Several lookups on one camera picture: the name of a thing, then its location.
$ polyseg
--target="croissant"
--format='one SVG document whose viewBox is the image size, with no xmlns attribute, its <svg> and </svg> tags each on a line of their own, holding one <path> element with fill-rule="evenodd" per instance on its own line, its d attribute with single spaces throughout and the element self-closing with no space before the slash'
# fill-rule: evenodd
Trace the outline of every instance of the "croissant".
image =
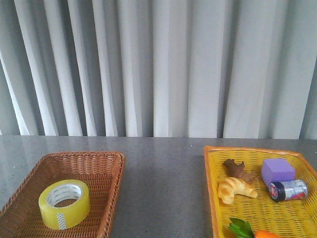
<svg viewBox="0 0 317 238">
<path fill-rule="evenodd" d="M 258 192 L 252 185 L 246 183 L 240 178 L 226 177 L 219 181 L 218 197 L 225 204 L 232 204 L 235 194 L 242 194 L 248 197 L 257 197 Z"/>
</svg>

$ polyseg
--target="can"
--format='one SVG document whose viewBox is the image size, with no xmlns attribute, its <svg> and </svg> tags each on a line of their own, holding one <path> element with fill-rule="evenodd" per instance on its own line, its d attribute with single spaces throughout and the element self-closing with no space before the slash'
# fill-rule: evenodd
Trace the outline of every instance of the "can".
<svg viewBox="0 0 317 238">
<path fill-rule="evenodd" d="M 274 201 L 303 199 L 308 196 L 307 185 L 297 179 L 293 181 L 271 182 L 269 193 Z"/>
</svg>

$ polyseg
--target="clear tape roll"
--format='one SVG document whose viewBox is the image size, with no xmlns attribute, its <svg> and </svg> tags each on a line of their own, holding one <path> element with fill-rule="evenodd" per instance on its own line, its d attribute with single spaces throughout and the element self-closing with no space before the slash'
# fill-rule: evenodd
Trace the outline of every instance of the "clear tape roll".
<svg viewBox="0 0 317 238">
<path fill-rule="evenodd" d="M 66 199 L 77 199 L 65 207 L 55 207 Z M 44 224 L 65 230 L 82 222 L 90 211 L 89 189 L 84 182 L 68 179 L 48 186 L 40 195 L 39 207 Z"/>
</svg>

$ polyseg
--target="wicker basket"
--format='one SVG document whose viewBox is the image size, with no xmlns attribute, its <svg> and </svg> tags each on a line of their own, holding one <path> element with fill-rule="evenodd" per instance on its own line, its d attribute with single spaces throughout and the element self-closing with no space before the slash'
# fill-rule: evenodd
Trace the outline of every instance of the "wicker basket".
<svg viewBox="0 0 317 238">
<path fill-rule="evenodd" d="M 258 178 L 253 182 L 258 192 L 257 198 L 236 195 L 232 205 L 226 205 L 218 198 L 218 181 L 227 177 L 223 162 L 229 158 L 235 159 L 236 163 L 244 161 L 246 171 L 254 170 Z M 296 179 L 307 183 L 309 196 L 303 200 L 273 201 L 261 179 L 261 166 L 266 158 L 285 158 L 295 169 Z M 317 172 L 301 154 L 256 148 L 206 146 L 205 163 L 214 238 L 235 238 L 228 229 L 229 217 L 249 221 L 254 231 L 267 230 L 283 238 L 317 237 Z"/>
<path fill-rule="evenodd" d="M 0 211 L 0 237 L 109 237 L 124 165 L 125 157 L 120 152 L 60 152 L 44 156 Z M 56 231 L 44 225 L 38 199 L 46 187 L 64 179 L 87 184 L 91 210 L 80 224 Z"/>
</svg>

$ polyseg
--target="gray countertop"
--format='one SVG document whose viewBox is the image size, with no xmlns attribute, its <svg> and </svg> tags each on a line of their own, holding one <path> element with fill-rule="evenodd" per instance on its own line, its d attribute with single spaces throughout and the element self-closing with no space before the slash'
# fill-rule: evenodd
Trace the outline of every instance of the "gray countertop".
<svg viewBox="0 0 317 238">
<path fill-rule="evenodd" d="M 208 238 L 204 146 L 301 153 L 317 169 L 317 140 L 0 136 L 0 207 L 44 155 L 120 151 L 126 158 L 112 238 Z"/>
</svg>

